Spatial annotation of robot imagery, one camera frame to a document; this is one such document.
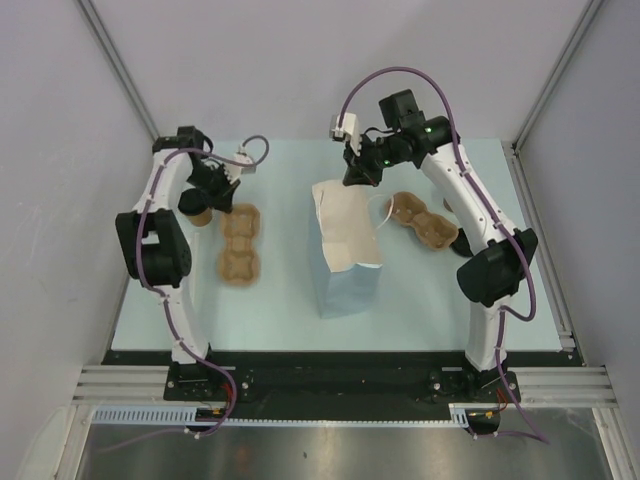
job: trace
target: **reflective floor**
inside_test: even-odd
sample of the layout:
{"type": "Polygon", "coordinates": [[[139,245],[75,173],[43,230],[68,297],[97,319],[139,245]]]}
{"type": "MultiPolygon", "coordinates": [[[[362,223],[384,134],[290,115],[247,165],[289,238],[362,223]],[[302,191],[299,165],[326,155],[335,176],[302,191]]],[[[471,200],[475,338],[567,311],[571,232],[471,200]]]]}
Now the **reflective floor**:
{"type": "MultiPolygon", "coordinates": [[[[169,433],[109,453],[157,427],[91,429],[79,479],[611,479],[591,410],[538,410],[552,446],[473,441],[461,429],[228,427],[193,440],[169,433]]],[[[522,429],[515,411],[502,429],[522,429]]]]}

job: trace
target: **wall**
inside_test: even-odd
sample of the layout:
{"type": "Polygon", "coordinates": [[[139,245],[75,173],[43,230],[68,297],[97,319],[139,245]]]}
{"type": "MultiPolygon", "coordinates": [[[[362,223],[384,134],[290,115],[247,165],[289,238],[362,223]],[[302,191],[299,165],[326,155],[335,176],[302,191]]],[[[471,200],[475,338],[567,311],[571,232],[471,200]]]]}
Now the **wall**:
{"type": "Polygon", "coordinates": [[[523,149],[591,364],[606,364],[640,447],[640,3],[603,7],[523,149]]]}
{"type": "MultiPolygon", "coordinates": [[[[97,0],[162,133],[195,123],[218,139],[262,132],[326,138],[349,90],[382,67],[424,69],[450,97],[460,132],[512,140],[587,0],[97,0]]],[[[419,79],[376,80],[353,104],[419,79]]]]}
{"type": "Polygon", "coordinates": [[[73,2],[5,2],[0,24],[0,477],[11,479],[105,342],[124,275],[114,218],[151,161],[73,2]]]}

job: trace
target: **floor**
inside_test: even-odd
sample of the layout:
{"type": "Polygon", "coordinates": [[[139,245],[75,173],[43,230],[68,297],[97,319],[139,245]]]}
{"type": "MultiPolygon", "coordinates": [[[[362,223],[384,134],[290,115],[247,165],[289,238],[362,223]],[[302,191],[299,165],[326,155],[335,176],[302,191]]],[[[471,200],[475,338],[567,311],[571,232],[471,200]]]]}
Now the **floor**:
{"type": "MultiPolygon", "coordinates": [[[[199,441],[171,433],[99,453],[152,430],[100,425],[91,428],[78,479],[612,478],[591,410],[538,409],[532,417],[551,446],[511,437],[474,442],[460,428],[226,427],[199,441]]],[[[502,429],[524,428],[515,410],[503,413],[502,429]]]]}
{"type": "MultiPolygon", "coordinates": [[[[465,140],[475,170],[501,208],[524,225],[513,182],[497,139],[465,140]]],[[[221,152],[234,146],[218,145],[221,152]]],[[[275,141],[269,159],[254,175],[242,179],[237,202],[262,212],[256,241],[261,278],[249,288],[221,283],[216,258],[223,248],[216,220],[208,227],[185,226],[194,252],[191,286],[201,328],[214,350],[236,351],[446,351],[463,350],[469,331],[469,302],[455,271],[464,259],[452,251],[433,252],[415,234],[390,221],[377,234],[383,255],[374,306],[367,312],[335,319],[318,314],[307,254],[311,185],[341,178],[344,162],[339,144],[329,141],[275,141]]],[[[413,165],[388,169],[381,194],[370,203],[372,222],[386,215],[383,205],[397,191],[415,193],[430,210],[456,223],[442,205],[442,195],[413,165]]],[[[178,214],[183,224],[184,219],[178,214]]],[[[557,351],[560,343],[537,264],[533,275],[538,314],[525,324],[510,321],[506,347],[520,351],[557,351]]],[[[528,311],[523,284],[515,307],[528,311]]],[[[156,300],[132,281],[121,308],[114,350],[169,350],[164,314],[156,300]]]]}

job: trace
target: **light blue table surface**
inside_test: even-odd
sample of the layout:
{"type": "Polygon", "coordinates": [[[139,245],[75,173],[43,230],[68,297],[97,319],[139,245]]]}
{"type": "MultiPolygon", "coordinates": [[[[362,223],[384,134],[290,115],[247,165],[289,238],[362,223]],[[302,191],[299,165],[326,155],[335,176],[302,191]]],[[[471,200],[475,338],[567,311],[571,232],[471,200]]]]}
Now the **light blue table surface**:
{"type": "MultiPolygon", "coordinates": [[[[497,139],[463,141],[471,162],[494,199],[517,224],[524,219],[497,139]]],[[[236,144],[219,142],[221,154],[236,144]]],[[[259,142],[255,153],[259,154],[259,142]]],[[[185,236],[197,231],[192,280],[198,321],[214,350],[250,351],[442,351],[463,350],[469,332],[469,302],[455,273],[465,262],[452,251],[433,252],[412,230],[389,221],[378,231],[384,257],[378,298],[365,313],[336,319],[318,316],[307,256],[311,185],[342,178],[341,145],[321,141],[273,141],[271,154],[254,175],[242,178],[235,201],[253,203],[262,213],[255,245],[262,271],[256,284],[232,287],[220,281],[216,258],[224,240],[218,221],[196,229],[176,213],[185,236]]],[[[419,170],[405,164],[387,169],[370,195],[410,191],[432,212],[457,223],[442,206],[438,189],[419,170]]],[[[374,224],[386,212],[386,198],[371,201],[374,224]]],[[[509,350],[557,351],[560,341],[537,264],[533,278],[538,294],[536,319],[525,324],[510,317],[509,350]]],[[[514,299],[529,309],[523,282],[514,299]]],[[[113,350],[168,350],[172,346],[163,311],[137,281],[130,281],[120,311],[113,350]]]]}

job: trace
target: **purple cable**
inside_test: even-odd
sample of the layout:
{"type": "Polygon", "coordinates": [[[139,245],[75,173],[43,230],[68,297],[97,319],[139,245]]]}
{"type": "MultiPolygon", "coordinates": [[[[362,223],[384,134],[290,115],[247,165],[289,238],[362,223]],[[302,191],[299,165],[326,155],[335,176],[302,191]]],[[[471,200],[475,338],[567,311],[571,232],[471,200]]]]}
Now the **purple cable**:
{"type": "MultiPolygon", "coordinates": [[[[347,112],[347,108],[349,108],[349,103],[351,103],[351,100],[356,95],[356,93],[358,93],[358,91],[362,87],[364,87],[367,83],[369,83],[374,78],[379,77],[380,75],[384,75],[385,73],[391,73],[391,72],[412,73],[413,75],[417,75],[423,80],[426,80],[427,83],[429,83],[434,88],[434,90],[438,93],[440,100],[442,101],[442,105],[444,106],[445,112],[447,113],[447,117],[449,118],[449,124],[451,125],[451,133],[455,140],[455,137],[457,136],[456,124],[453,118],[453,112],[451,111],[451,105],[449,104],[449,101],[447,100],[447,97],[445,96],[444,92],[442,91],[440,86],[435,82],[435,80],[433,80],[429,75],[427,75],[424,72],[421,72],[418,69],[411,68],[411,67],[383,68],[381,70],[378,70],[377,72],[373,72],[371,75],[365,77],[362,81],[360,81],[360,83],[358,83],[353,88],[353,90],[349,92],[349,95],[347,95],[346,100],[342,104],[342,109],[340,110],[340,117],[338,118],[338,127],[342,127],[342,122],[344,121],[344,115],[347,112]]],[[[464,160],[462,160],[462,154],[460,153],[460,146],[458,145],[457,141],[453,141],[452,144],[453,144],[453,153],[456,157],[456,163],[458,164],[460,171],[464,173],[465,171],[467,171],[467,167],[464,164],[464,160]]],[[[526,433],[526,432],[503,432],[503,433],[498,433],[497,436],[524,436],[524,437],[534,438],[536,440],[549,444],[550,442],[547,439],[547,437],[545,437],[537,429],[537,427],[535,427],[533,422],[525,414],[522,406],[520,405],[520,402],[518,402],[518,399],[515,397],[513,392],[509,389],[509,383],[507,382],[507,378],[504,374],[504,371],[502,370],[502,365],[500,363],[500,349],[502,348],[502,342],[504,340],[504,332],[506,327],[505,312],[511,313],[514,317],[524,322],[530,322],[531,320],[533,320],[533,318],[536,315],[537,301],[536,301],[536,292],[533,285],[533,277],[531,276],[531,270],[529,269],[529,264],[527,262],[526,257],[524,256],[524,253],[522,252],[522,249],[520,248],[520,245],[518,245],[518,242],[516,242],[516,239],[513,238],[513,235],[511,235],[511,233],[502,224],[502,222],[500,221],[500,217],[498,216],[498,213],[494,210],[493,206],[491,205],[491,202],[489,202],[489,199],[484,194],[484,192],[482,191],[478,183],[474,180],[474,178],[471,176],[470,173],[467,175],[464,175],[464,177],[467,179],[467,181],[469,182],[469,185],[471,186],[473,191],[476,193],[476,195],[478,196],[482,204],[485,206],[485,208],[489,212],[489,215],[491,216],[491,220],[494,222],[494,227],[500,230],[500,233],[502,233],[507,238],[507,241],[511,244],[516,254],[518,255],[518,259],[522,264],[524,275],[527,279],[527,287],[529,289],[529,301],[530,301],[531,309],[528,315],[523,315],[506,305],[500,308],[500,328],[498,331],[498,342],[497,342],[498,344],[496,345],[496,364],[498,366],[500,379],[502,380],[502,383],[506,386],[506,390],[509,393],[509,396],[511,397],[511,401],[514,403],[514,405],[516,406],[516,408],[518,409],[518,411],[520,412],[524,420],[527,422],[529,427],[531,427],[531,429],[535,432],[535,435],[526,433]]]]}
{"type": "MultiPolygon", "coordinates": [[[[265,149],[263,154],[260,156],[260,158],[254,163],[254,165],[260,165],[262,162],[264,162],[264,160],[267,158],[267,155],[269,154],[269,140],[267,140],[266,137],[264,137],[263,135],[252,135],[249,138],[247,138],[244,142],[242,142],[242,146],[245,147],[249,142],[251,142],[252,140],[262,140],[262,142],[265,145],[265,149]]],[[[169,330],[171,331],[171,335],[173,336],[173,338],[178,342],[178,344],[180,345],[180,347],[185,351],[185,353],[187,355],[189,355],[191,358],[193,358],[196,362],[201,363],[202,365],[206,366],[207,368],[210,368],[212,370],[215,370],[218,373],[221,373],[228,381],[229,384],[231,385],[231,400],[229,402],[229,407],[225,410],[224,415],[222,415],[222,417],[220,417],[220,419],[218,419],[217,423],[215,425],[213,425],[211,428],[209,428],[208,430],[205,430],[204,432],[200,433],[200,437],[206,437],[209,436],[213,433],[215,433],[218,428],[220,428],[220,426],[225,422],[225,420],[227,420],[229,418],[229,416],[231,415],[231,412],[233,411],[235,405],[236,405],[236,401],[238,398],[238,389],[236,386],[236,382],[233,380],[233,377],[229,374],[229,372],[227,372],[225,369],[219,367],[218,365],[215,365],[211,362],[209,362],[208,360],[196,355],[183,341],[182,341],[182,337],[180,337],[180,334],[178,333],[176,326],[173,322],[173,318],[171,317],[171,310],[169,309],[169,301],[168,301],[168,297],[167,295],[165,295],[165,293],[159,289],[159,288],[155,288],[151,285],[149,285],[149,282],[147,281],[147,277],[144,273],[144,267],[142,264],[142,236],[144,234],[144,225],[147,221],[147,215],[149,214],[149,209],[151,208],[151,204],[153,203],[153,197],[156,193],[156,190],[158,188],[158,184],[160,183],[160,178],[162,177],[162,172],[164,171],[164,169],[167,167],[167,165],[169,164],[169,162],[171,160],[173,160],[176,156],[182,154],[182,153],[197,153],[199,155],[204,155],[206,157],[209,158],[214,158],[216,160],[219,160],[221,162],[225,162],[225,163],[229,163],[231,165],[237,165],[240,167],[246,167],[246,164],[240,163],[240,162],[236,162],[234,160],[230,160],[228,158],[225,157],[221,157],[220,155],[215,155],[211,152],[206,152],[204,150],[200,150],[199,148],[181,148],[178,150],[174,150],[173,152],[171,152],[169,155],[167,155],[167,157],[164,159],[164,162],[162,163],[162,165],[158,168],[158,170],[156,171],[156,175],[153,178],[153,181],[151,182],[151,188],[149,189],[149,199],[145,202],[144,207],[142,209],[142,213],[140,214],[140,222],[138,224],[138,230],[136,232],[136,243],[135,243],[135,249],[136,249],[136,268],[138,270],[138,275],[140,277],[140,283],[142,284],[142,286],[144,288],[146,288],[147,290],[156,293],[158,295],[160,295],[162,297],[162,306],[164,308],[164,313],[165,316],[167,318],[167,323],[169,324],[169,330]]],[[[139,437],[136,438],[132,438],[129,440],[126,440],[124,442],[120,442],[116,445],[111,445],[109,447],[106,448],[102,448],[99,450],[100,453],[108,453],[108,452],[112,452],[114,450],[118,450],[120,448],[132,445],[134,443],[140,442],[142,440],[147,440],[149,438],[153,438],[159,435],[164,435],[165,433],[179,433],[179,432],[184,432],[184,429],[182,428],[165,428],[162,430],[156,430],[155,432],[150,432],[144,435],[141,435],[139,437]]]]}

